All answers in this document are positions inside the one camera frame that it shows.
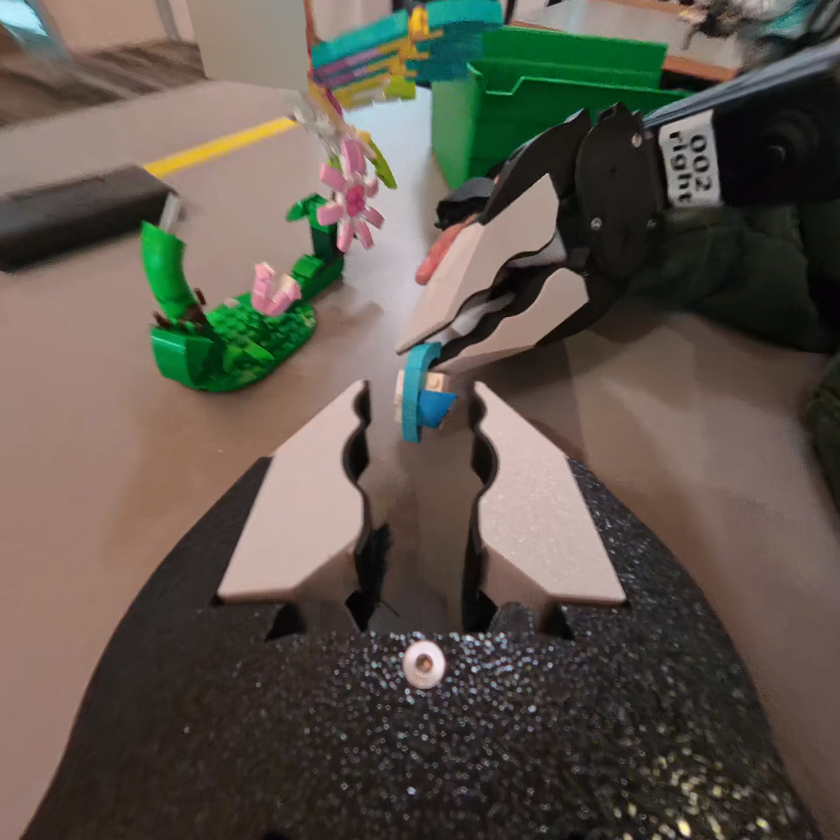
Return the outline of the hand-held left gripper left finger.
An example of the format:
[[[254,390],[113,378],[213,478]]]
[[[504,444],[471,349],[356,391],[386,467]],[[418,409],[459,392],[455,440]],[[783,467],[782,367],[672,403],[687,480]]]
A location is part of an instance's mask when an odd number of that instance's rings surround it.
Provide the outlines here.
[[[220,602],[344,605],[361,590],[370,424],[370,384],[358,380],[275,450],[217,588]]]

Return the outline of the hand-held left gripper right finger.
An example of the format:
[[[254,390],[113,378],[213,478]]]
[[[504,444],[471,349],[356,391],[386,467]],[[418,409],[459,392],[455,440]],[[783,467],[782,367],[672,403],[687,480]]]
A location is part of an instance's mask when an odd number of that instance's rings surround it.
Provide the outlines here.
[[[465,609],[622,607],[622,583],[564,451],[484,382],[469,396],[472,502]]]

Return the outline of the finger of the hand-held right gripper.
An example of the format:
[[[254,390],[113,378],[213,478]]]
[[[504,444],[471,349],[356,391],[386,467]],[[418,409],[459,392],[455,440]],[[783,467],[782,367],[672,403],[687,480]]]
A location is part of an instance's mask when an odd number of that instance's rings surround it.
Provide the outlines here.
[[[490,221],[463,228],[427,282],[395,351],[404,354],[450,325],[469,299],[491,288],[509,261],[548,247],[559,208],[545,174]]]
[[[506,307],[483,316],[454,350],[444,350],[434,371],[461,375],[528,351],[588,301],[581,275],[567,268],[541,269]]]

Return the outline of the teal and white lego piece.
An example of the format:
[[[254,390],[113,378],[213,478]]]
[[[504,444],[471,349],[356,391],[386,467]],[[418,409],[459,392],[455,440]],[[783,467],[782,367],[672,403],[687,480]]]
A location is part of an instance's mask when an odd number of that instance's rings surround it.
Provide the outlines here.
[[[433,370],[442,352],[441,342],[418,344],[397,376],[395,419],[407,443],[419,444],[424,430],[439,428],[458,398],[448,375]]]

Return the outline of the person's right forearm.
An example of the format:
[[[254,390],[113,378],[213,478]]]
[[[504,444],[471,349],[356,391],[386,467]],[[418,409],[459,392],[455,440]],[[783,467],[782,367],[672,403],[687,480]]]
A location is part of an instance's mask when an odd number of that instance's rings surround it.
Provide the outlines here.
[[[669,213],[627,295],[785,348],[838,351],[839,202]]]

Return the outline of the lego bird and flower model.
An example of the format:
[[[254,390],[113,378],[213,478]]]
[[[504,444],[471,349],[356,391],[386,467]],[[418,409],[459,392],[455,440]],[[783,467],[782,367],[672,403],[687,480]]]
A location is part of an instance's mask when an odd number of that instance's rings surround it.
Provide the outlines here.
[[[464,77],[481,55],[482,36],[505,18],[498,2],[397,2],[390,14],[321,38],[313,3],[304,3],[308,87],[283,92],[290,97],[289,119],[326,154],[318,176],[326,193],[305,196],[287,211],[288,222],[309,225],[311,252],[286,273],[258,263],[250,291],[209,308],[186,279],[185,244],[174,232],[180,197],[171,194],[161,217],[141,227],[143,271],[157,307],[150,327],[154,362],[164,378],[195,391],[236,392],[267,378],[309,341],[316,328],[310,301],[341,278],[350,247],[373,246],[383,216],[372,200],[382,186],[396,189],[396,180],[349,113],[413,99],[418,82]]]

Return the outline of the person's right hand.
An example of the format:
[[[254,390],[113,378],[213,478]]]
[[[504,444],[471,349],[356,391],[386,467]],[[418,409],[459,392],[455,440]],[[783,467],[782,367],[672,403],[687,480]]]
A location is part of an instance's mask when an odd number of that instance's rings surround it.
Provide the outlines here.
[[[453,224],[443,230],[434,244],[430,247],[425,258],[416,269],[415,282],[424,287],[432,278],[440,262],[446,257],[457,237],[476,220],[476,215],[468,216],[465,220]]]

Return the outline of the green plastic bin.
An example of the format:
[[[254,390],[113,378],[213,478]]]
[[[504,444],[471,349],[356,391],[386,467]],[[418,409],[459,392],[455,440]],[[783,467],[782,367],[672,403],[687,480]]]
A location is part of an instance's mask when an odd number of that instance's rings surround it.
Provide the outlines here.
[[[666,46],[504,27],[483,36],[463,78],[432,85],[432,147],[449,188],[482,176],[580,110],[618,102],[649,114],[687,96],[663,89]]]

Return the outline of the person's green sweatshirt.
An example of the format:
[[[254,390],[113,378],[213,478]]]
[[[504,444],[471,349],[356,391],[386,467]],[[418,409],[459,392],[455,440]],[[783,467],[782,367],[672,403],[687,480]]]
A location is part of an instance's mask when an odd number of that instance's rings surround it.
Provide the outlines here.
[[[839,355],[809,395],[804,424],[834,505],[839,509]]]

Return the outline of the yellow tape strip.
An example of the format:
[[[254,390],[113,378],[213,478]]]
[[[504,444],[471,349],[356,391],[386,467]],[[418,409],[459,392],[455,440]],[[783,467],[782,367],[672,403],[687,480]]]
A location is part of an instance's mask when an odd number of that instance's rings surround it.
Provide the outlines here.
[[[294,130],[298,123],[289,118],[274,119],[250,128],[220,136],[188,149],[168,154],[159,160],[142,164],[152,176],[161,180],[179,172],[220,160],[234,152]]]

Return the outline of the white recycling bin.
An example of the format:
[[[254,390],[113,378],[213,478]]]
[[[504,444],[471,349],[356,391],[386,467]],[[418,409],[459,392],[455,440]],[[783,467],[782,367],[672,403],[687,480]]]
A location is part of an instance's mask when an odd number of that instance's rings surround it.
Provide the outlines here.
[[[187,6],[208,79],[307,89],[303,1],[189,1]]]

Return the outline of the black flat tray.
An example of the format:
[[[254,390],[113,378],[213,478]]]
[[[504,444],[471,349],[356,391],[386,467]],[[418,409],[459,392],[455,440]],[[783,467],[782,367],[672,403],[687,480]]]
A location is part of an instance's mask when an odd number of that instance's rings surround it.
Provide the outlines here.
[[[129,165],[1,195],[1,271],[15,273],[136,235],[156,222],[175,189]]]

